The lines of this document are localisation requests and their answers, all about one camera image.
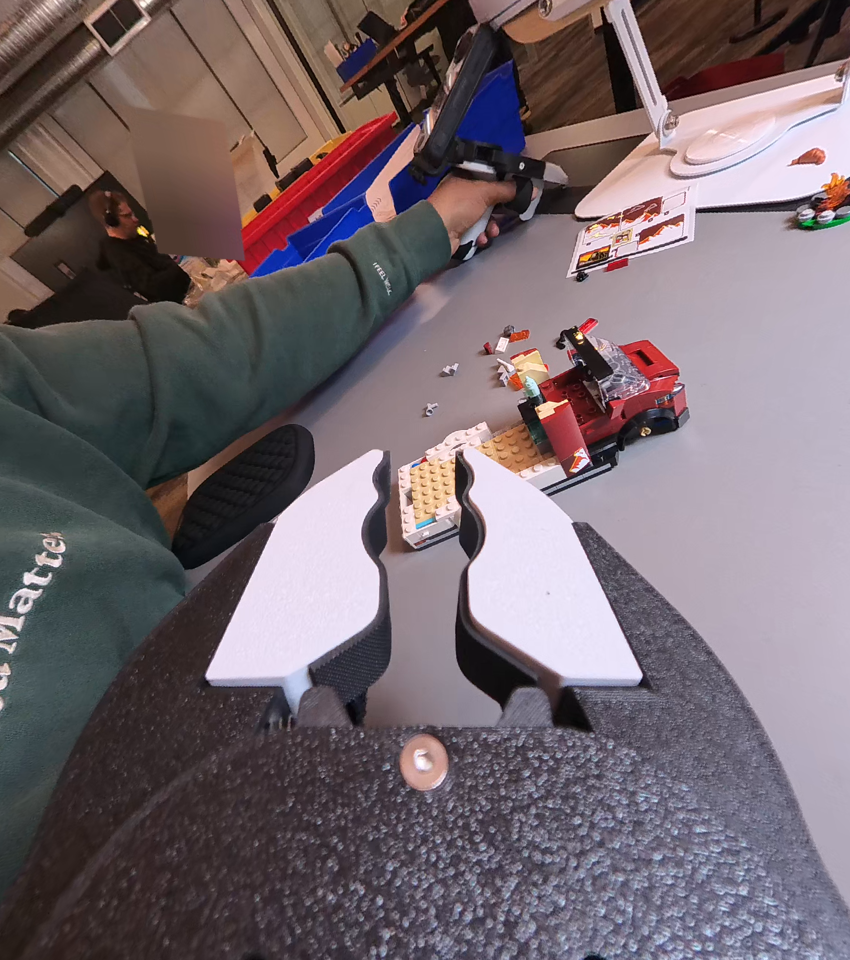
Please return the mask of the wooden work table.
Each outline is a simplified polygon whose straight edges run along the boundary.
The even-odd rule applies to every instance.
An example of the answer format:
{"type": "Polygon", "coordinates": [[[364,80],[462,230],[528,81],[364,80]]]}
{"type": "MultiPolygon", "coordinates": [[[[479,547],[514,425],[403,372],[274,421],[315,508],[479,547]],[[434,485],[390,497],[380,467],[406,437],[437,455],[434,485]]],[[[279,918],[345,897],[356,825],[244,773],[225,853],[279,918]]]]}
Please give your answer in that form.
{"type": "Polygon", "coordinates": [[[477,21],[467,1],[435,1],[410,2],[403,23],[404,26],[395,29],[378,14],[369,12],[359,22],[359,31],[376,44],[376,52],[367,55],[357,51],[337,68],[342,94],[351,92],[361,100],[372,91],[384,88],[400,128],[411,122],[412,112],[399,90],[399,73],[410,66],[423,66],[426,84],[442,82],[431,47],[417,49],[419,38],[436,31],[449,65],[458,40],[477,21]]]}

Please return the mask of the blue storage bin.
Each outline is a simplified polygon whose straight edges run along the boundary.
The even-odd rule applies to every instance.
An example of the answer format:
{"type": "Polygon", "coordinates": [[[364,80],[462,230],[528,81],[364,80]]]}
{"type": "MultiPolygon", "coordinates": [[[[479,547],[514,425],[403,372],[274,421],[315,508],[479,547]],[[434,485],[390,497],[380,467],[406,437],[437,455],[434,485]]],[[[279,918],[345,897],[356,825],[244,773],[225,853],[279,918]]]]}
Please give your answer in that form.
{"type": "Polygon", "coordinates": [[[346,241],[371,222],[373,216],[367,203],[363,198],[357,198],[290,234],[287,246],[269,254],[249,276],[264,277],[277,270],[312,262],[326,254],[331,246],[346,241]]]}
{"type": "MultiPolygon", "coordinates": [[[[513,154],[523,152],[526,136],[520,118],[513,67],[514,62],[510,60],[484,76],[474,102],[457,129],[459,137],[495,145],[513,154]]],[[[407,135],[417,135],[418,132],[417,124],[409,125],[323,207],[323,213],[328,215],[333,209],[355,198],[363,198],[407,135]]],[[[419,200],[428,198],[439,182],[438,176],[418,182],[407,169],[397,172],[389,185],[396,212],[404,212],[419,200]]]]}

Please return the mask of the spiral bound booklet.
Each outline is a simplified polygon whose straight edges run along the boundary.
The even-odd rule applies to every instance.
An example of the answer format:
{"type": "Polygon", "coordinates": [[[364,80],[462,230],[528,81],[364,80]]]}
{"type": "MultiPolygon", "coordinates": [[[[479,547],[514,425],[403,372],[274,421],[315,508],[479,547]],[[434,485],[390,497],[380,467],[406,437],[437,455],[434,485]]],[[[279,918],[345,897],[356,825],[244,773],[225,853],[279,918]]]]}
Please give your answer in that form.
{"type": "Polygon", "coordinates": [[[368,186],[364,199],[375,222],[385,223],[425,196],[425,184],[409,173],[414,158],[414,137],[398,143],[368,186]]]}

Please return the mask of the black padded rest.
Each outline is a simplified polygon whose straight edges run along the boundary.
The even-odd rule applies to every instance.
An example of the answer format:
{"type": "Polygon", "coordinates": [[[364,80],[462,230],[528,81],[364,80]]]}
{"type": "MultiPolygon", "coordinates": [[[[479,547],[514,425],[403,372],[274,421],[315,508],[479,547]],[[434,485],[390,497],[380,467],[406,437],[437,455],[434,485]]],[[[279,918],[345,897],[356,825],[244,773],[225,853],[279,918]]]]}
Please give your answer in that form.
{"type": "Polygon", "coordinates": [[[271,431],[209,476],[188,499],[171,543],[194,570],[272,522],[309,486],[314,441],[304,426],[271,431]]]}

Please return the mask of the red storage bin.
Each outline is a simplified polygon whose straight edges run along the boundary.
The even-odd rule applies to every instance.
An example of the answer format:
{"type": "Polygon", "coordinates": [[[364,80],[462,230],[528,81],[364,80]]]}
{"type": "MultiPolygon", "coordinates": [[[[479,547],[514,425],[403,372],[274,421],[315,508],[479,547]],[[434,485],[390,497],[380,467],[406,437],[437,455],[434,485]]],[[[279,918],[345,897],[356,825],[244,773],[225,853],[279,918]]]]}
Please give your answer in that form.
{"type": "Polygon", "coordinates": [[[239,260],[251,275],[275,250],[287,245],[287,237],[308,225],[309,217],[322,209],[395,138],[394,112],[376,118],[349,133],[320,162],[282,191],[241,230],[244,250],[239,260]]]}

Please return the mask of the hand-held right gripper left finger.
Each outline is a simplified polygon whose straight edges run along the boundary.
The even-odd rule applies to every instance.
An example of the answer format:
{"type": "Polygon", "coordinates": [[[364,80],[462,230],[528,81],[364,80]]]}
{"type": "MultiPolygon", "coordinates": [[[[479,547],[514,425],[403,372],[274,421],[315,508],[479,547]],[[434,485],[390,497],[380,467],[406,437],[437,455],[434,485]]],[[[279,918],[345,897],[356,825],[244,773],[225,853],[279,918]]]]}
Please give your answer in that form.
{"type": "Polygon", "coordinates": [[[274,522],[207,668],[221,688],[280,688],[357,705],[391,655],[385,509],[391,460],[372,449],[305,491],[274,522]]]}

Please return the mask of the person's left forearm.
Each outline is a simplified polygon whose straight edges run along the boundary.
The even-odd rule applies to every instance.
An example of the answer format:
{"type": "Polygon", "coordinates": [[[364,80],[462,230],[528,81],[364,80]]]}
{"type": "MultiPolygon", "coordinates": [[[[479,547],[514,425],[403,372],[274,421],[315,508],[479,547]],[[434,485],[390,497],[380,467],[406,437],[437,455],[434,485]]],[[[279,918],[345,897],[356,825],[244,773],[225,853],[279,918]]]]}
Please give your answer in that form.
{"type": "Polygon", "coordinates": [[[298,402],[450,256],[447,227],[423,200],[315,261],[207,294],[194,309],[136,309],[151,403],[142,480],[199,467],[298,402]]]}

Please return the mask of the silver ventilation duct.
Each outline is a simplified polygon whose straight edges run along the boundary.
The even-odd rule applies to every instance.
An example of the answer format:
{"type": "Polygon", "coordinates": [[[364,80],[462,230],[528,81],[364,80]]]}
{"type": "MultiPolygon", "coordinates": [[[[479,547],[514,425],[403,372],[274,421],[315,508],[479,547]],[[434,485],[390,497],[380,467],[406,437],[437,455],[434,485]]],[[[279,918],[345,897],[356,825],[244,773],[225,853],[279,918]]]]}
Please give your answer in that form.
{"type": "Polygon", "coordinates": [[[95,23],[116,5],[0,2],[0,154],[171,2],[134,2],[140,18],[109,42],[95,23]]]}

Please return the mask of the grey desk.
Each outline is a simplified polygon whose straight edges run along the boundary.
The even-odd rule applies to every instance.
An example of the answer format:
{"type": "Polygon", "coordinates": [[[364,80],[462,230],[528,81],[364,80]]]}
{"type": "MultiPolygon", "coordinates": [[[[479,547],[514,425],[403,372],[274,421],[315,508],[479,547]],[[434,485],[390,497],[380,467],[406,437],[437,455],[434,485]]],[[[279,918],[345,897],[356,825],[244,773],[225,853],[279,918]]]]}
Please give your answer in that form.
{"type": "Polygon", "coordinates": [[[618,343],[652,341],[680,368],[690,421],[556,502],[723,661],[850,906],[850,223],[803,233],[794,201],[705,212],[690,246],[576,283],[574,204],[422,286],[341,373],[189,487],[284,421],[311,430],[315,481],[371,447],[397,468],[455,429],[500,429],[517,400],[481,347],[507,324],[529,328],[556,371],[567,361],[553,339],[575,321],[597,318],[618,343]],[[439,403],[432,417],[427,402],[439,403]]]}

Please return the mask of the sticker sheet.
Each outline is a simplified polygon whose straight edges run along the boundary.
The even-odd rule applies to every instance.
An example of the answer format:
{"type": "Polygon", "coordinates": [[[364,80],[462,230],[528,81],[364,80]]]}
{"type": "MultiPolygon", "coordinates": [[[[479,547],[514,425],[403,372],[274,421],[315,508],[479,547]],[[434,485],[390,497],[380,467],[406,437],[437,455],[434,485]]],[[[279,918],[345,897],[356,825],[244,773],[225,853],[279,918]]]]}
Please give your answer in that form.
{"type": "Polygon", "coordinates": [[[640,258],[692,243],[695,189],[685,187],[647,198],[588,223],[577,235],[566,274],[604,270],[618,258],[640,258]]]}

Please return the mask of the campfire brick build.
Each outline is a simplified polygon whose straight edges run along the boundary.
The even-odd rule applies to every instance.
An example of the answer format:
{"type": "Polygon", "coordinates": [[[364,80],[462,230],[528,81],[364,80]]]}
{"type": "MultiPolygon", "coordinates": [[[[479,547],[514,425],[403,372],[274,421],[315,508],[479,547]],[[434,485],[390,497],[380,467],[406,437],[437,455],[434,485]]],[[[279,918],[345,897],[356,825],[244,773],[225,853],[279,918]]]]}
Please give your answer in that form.
{"type": "Polygon", "coordinates": [[[834,173],[794,215],[798,228],[821,231],[850,222],[850,179],[834,173]]]}

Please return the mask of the toy brick camper van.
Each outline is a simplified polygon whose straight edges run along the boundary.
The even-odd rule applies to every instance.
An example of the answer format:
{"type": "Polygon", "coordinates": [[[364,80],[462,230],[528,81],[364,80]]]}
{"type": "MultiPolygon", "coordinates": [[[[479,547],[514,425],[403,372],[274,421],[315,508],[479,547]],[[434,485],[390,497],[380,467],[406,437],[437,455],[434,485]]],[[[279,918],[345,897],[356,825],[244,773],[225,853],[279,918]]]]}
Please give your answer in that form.
{"type": "MultiPolygon", "coordinates": [[[[536,407],[551,451],[539,451],[519,420],[499,431],[485,421],[455,430],[422,457],[398,469],[399,521],[404,542],[421,550],[458,533],[455,456],[479,450],[547,496],[604,474],[642,438],[671,433],[689,417],[680,371],[649,341],[618,345],[578,326],[555,345],[571,366],[553,373],[536,348],[503,358],[521,378],[532,377],[544,402],[536,407]]],[[[519,402],[526,400],[516,390],[519,402]]]]}

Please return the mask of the red bag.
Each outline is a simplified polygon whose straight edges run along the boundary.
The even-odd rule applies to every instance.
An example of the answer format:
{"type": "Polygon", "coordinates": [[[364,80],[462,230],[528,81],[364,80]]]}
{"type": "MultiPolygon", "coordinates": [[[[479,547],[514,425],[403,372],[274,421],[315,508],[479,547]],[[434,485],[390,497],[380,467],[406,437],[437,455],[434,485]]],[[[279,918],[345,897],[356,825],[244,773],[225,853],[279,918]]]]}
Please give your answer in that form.
{"type": "Polygon", "coordinates": [[[781,51],[756,55],[710,66],[691,76],[679,76],[663,88],[663,94],[670,101],[685,99],[779,76],[785,67],[786,57],[781,51]]]}

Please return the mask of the person's left hand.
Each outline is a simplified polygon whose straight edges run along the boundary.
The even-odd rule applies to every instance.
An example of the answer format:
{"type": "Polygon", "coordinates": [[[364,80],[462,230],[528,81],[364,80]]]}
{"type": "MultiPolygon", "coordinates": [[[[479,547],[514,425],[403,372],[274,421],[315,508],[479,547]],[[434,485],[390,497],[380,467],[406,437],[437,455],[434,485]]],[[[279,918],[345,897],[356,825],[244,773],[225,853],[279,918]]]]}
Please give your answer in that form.
{"type": "Polygon", "coordinates": [[[511,202],[516,195],[514,181],[491,181],[447,174],[428,198],[448,233],[452,254],[461,239],[486,210],[511,202]]]}

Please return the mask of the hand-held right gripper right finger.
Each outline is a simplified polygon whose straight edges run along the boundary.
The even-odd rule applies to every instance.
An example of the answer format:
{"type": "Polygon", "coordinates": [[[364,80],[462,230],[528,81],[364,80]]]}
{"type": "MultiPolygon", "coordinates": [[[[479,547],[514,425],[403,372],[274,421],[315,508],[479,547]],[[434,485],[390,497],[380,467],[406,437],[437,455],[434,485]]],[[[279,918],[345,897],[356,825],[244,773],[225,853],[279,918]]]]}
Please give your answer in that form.
{"type": "Polygon", "coordinates": [[[475,448],[456,456],[460,618],[542,690],[628,688],[643,671],[568,515],[475,448]]]}

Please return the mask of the white book stand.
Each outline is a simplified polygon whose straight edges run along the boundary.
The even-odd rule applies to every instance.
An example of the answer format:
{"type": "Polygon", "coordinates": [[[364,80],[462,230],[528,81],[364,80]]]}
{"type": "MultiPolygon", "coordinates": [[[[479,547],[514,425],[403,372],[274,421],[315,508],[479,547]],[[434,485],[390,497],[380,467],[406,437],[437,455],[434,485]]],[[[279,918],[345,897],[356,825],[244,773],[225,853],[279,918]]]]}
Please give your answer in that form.
{"type": "Polygon", "coordinates": [[[630,2],[471,2],[479,23],[517,42],[547,37],[593,8],[614,28],[650,135],[575,208],[581,221],[651,196],[693,187],[701,210],[799,199],[815,191],[809,168],[793,159],[826,151],[832,170],[850,175],[850,57],[834,75],[779,86],[680,115],[664,95],[630,2]]]}

